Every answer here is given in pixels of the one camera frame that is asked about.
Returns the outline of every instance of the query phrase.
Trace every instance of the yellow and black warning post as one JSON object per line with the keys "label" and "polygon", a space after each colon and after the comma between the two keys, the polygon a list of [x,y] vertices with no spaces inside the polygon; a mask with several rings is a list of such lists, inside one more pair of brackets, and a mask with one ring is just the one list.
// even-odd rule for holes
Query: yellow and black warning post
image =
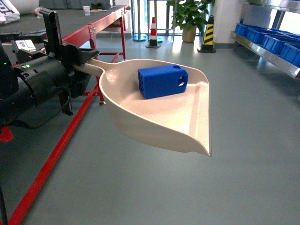
{"label": "yellow and black warning post", "polygon": [[197,50],[200,53],[215,53],[214,44],[214,16],[211,15],[208,19],[207,28],[203,37],[202,46]]}

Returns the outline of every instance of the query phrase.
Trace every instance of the traffic cone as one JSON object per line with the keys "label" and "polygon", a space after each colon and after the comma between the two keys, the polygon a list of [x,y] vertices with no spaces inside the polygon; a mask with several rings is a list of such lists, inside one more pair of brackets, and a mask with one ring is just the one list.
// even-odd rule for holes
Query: traffic cone
{"label": "traffic cone", "polygon": [[160,46],[161,45],[158,45],[158,33],[156,31],[155,18],[152,17],[150,40],[149,44],[146,45],[146,48],[159,48]]}
{"label": "traffic cone", "polygon": [[202,46],[197,48],[200,53],[215,53],[214,44],[214,16],[211,15],[208,19],[206,31],[203,37]]}

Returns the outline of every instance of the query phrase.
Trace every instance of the plant pot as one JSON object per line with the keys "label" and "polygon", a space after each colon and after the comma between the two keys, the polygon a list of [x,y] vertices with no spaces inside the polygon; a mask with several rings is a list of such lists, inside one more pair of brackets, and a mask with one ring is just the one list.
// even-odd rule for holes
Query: plant pot
{"label": "plant pot", "polygon": [[182,32],[182,41],[183,42],[194,42],[196,37],[197,26],[193,26],[192,29],[187,30],[185,27]]}

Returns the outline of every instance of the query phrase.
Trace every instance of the potted plant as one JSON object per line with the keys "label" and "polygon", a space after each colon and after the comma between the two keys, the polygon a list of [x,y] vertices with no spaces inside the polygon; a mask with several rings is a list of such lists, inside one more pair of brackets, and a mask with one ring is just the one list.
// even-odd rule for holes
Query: potted plant
{"label": "potted plant", "polygon": [[203,25],[207,24],[205,19],[208,14],[207,5],[214,4],[215,0],[168,0],[167,5],[173,6],[173,18],[175,27],[183,30],[182,41],[193,42],[195,40],[196,29],[203,30]]}

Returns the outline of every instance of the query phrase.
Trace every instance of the black cable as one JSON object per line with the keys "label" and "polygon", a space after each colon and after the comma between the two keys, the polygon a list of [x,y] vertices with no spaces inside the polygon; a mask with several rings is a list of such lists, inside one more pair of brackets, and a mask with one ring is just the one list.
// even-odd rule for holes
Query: black cable
{"label": "black cable", "polygon": [[67,96],[68,96],[68,100],[67,102],[52,116],[50,117],[49,119],[47,119],[45,122],[39,124],[39,125],[36,125],[36,126],[32,126],[24,121],[21,121],[21,120],[15,120],[13,122],[11,122],[9,125],[10,126],[15,126],[15,127],[20,127],[20,128],[25,128],[25,129],[30,129],[30,130],[33,130],[33,129],[37,129],[41,126],[43,126],[46,122],[50,121],[51,119],[53,119],[58,113],[60,113],[60,111],[65,108],[71,101],[71,92],[68,88],[65,88],[65,87],[58,87],[57,88],[59,93],[61,92],[66,92],[67,93]]}
{"label": "black cable", "polygon": [[3,223],[3,225],[8,225],[8,216],[6,213],[1,183],[0,183],[0,209],[1,209],[2,223]]}

